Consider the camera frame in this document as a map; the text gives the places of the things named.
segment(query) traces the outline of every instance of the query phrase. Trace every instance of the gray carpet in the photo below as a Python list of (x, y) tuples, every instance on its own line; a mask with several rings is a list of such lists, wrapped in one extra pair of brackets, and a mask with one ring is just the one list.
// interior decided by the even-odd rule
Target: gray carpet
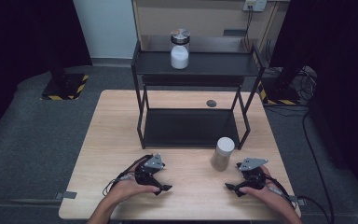
[[(85, 222), (60, 219), (59, 203), (8, 202), (10, 199), (52, 200), (57, 192), (64, 192), (101, 92), (133, 89), (131, 70), (126, 66), (85, 66), (68, 71), (89, 75), (77, 100), (39, 100), (50, 79), (49, 73), (42, 74), (19, 85), (13, 102), (0, 120), (0, 223)], [(266, 107), (295, 193), (311, 197), (329, 214), (323, 186), (302, 128), (306, 110), (306, 107), (298, 106)], [(349, 170), (335, 168), (311, 118), (306, 119), (306, 130), (334, 205), (336, 223), (358, 223), (356, 178)], [(312, 203), (301, 207), (301, 211), (304, 223), (326, 223), (323, 213)]]

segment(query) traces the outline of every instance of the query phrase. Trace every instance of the yellow black hazard tape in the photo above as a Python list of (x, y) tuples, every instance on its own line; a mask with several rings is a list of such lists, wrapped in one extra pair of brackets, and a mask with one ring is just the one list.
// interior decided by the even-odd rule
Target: yellow black hazard tape
[(260, 92), (261, 101), (264, 105), (301, 105), (299, 100), (270, 100), (261, 81), (258, 83), (257, 88)]
[(77, 91), (73, 95), (43, 95), (40, 97), (41, 100), (75, 100), (80, 96), (80, 93), (83, 91), (84, 86), (86, 85), (89, 76), (84, 75)]

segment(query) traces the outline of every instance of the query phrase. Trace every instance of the robotic hand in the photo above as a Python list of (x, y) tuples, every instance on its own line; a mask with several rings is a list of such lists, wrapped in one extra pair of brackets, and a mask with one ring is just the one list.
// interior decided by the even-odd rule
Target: robotic hand
[(129, 168), (124, 172), (109, 182), (109, 184), (104, 188), (103, 195), (108, 193), (108, 187), (111, 185), (110, 189), (115, 186), (118, 181), (126, 180), (130, 177), (135, 177), (135, 180), (140, 185), (152, 185), (160, 189), (160, 191), (155, 192), (156, 196), (159, 195), (163, 190), (168, 191), (172, 188), (171, 185), (161, 185), (154, 177), (153, 174), (164, 168), (165, 164), (161, 160), (161, 155), (158, 153), (156, 156), (145, 155), (139, 160), (135, 161)]
[(260, 166), (267, 162), (267, 160), (262, 159), (245, 158), (243, 162), (237, 163), (237, 167), (242, 172), (242, 176), (245, 178), (245, 181), (239, 185), (226, 183), (226, 187), (229, 190), (234, 190), (238, 197), (245, 195), (245, 193), (240, 192), (240, 188), (242, 187), (251, 187), (254, 189), (264, 188), (267, 176), (264, 174)]

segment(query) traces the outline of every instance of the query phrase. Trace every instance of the electrical outlet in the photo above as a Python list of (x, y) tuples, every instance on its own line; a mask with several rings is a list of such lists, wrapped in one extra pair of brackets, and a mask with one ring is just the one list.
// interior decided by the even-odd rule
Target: electrical outlet
[(250, 7), (252, 11), (264, 11), (266, 4), (267, 0), (246, 0), (243, 4), (243, 11), (250, 11)]
[(243, 4), (244, 11), (250, 11), (250, 8), (255, 8), (255, 0), (246, 0), (245, 4)]

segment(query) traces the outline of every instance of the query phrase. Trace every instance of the cylindrical container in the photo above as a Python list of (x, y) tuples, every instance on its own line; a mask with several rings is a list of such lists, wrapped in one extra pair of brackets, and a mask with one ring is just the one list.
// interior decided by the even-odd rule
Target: cylindrical container
[(188, 66), (190, 49), (190, 32), (177, 29), (171, 32), (171, 66), (184, 69)]
[(231, 138), (222, 137), (217, 141), (216, 150), (211, 157), (211, 165), (217, 171), (224, 171), (228, 167), (229, 157), (235, 144)]

